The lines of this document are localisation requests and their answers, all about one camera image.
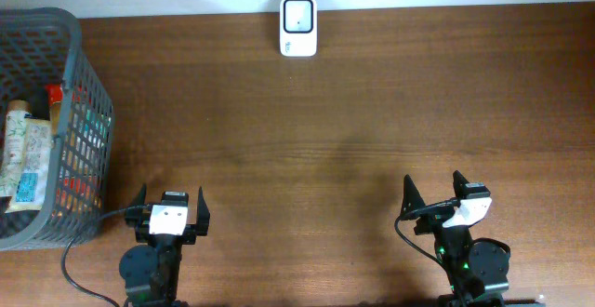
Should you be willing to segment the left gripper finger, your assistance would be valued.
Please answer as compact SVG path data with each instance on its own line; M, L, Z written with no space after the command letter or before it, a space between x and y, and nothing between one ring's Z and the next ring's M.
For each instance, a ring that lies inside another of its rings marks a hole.
M205 201L203 188L198 191L195 231L197 236L207 236L210 224L210 211Z
M141 221L143 211L146 207L146 193L147 185L143 183L138 194L125 211L125 222L127 226L136 226Z

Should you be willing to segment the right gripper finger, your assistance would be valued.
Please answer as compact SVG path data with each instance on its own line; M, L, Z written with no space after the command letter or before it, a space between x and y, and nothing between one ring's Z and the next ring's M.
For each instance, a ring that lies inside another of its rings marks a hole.
M409 175L403 177L403 201L400 217L402 219L417 219L423 214L426 204L419 190Z
M453 187L457 199L466 199L469 195L467 184L469 181L462 175L459 170L453 173Z

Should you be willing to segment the yellow snack pouch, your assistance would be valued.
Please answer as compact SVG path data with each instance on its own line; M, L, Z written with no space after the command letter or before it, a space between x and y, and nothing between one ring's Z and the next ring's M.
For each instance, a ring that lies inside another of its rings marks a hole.
M42 209L46 197L51 150L51 122L26 116L24 166L17 192L11 197L6 213Z

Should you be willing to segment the white green cosmetic tube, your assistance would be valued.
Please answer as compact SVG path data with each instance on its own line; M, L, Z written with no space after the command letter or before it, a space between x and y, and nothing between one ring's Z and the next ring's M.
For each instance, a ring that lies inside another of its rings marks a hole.
M30 113L31 105L25 100L8 103L1 165L2 197L12 197L17 192L24 164L25 118Z

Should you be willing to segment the orange spaghetti packet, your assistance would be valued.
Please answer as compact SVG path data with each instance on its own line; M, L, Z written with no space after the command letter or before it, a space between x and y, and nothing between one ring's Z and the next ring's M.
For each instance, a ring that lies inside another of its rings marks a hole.
M63 90L60 84L49 84L45 86L48 97L49 118L52 135L59 134L60 110L63 101Z

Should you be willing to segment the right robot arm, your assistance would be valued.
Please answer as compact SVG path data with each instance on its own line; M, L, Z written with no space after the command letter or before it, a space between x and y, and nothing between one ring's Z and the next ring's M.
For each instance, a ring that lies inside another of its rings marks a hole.
M403 178L403 203L394 227L406 220L416 223L416 235L434 237L434 253L425 251L402 232L406 244L437 263L445 272L451 293L437 299L438 306L503 306L509 289L510 247L491 238L474 239L469 229L483 220L492 204L491 192L481 182L453 173L453 198L426 204L412 178Z

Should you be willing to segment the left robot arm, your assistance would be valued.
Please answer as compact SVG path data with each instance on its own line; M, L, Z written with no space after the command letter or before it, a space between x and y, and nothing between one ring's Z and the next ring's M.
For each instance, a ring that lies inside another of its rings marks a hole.
M208 234L210 211L204 193L197 194L196 222L189 223L190 196L165 191L161 201L146 201L147 187L125 210L126 225L134 229L137 245L120 259L119 274L125 281L126 306L182 306L177 297L182 248Z

